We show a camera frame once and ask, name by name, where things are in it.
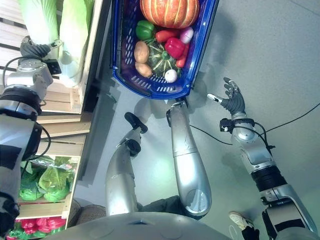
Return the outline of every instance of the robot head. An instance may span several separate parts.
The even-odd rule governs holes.
[[[71,227],[48,240],[230,240],[192,218],[163,212],[132,212]]]

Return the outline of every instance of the shopping basket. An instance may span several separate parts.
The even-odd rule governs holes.
[[[145,19],[139,0],[113,2],[112,74],[131,91],[150,99],[178,99],[190,93],[198,73],[211,31],[219,0],[199,0],[199,17],[181,76],[173,83],[164,77],[141,76],[135,68],[134,50],[137,40],[136,25]]]

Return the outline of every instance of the dark pants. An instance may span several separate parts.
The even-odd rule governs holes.
[[[245,230],[242,231],[242,236],[244,240],[259,240],[259,230],[247,226]]]
[[[154,201],[146,206],[138,206],[139,212],[158,212],[158,213],[171,213],[187,216],[195,220],[203,218],[203,216],[193,216],[191,215],[185,207],[182,205],[179,196],[172,196],[167,199],[160,199]]]

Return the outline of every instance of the potato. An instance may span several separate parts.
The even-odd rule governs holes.
[[[144,41],[138,41],[134,48],[134,58],[137,63],[144,64],[149,57],[149,47]]]
[[[143,77],[150,78],[152,75],[151,67],[149,67],[145,63],[135,63],[135,69],[140,73]]]

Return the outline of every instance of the green bell pepper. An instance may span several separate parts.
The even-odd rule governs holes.
[[[140,20],[135,28],[135,33],[142,41],[152,39],[155,37],[155,26],[149,21]]]

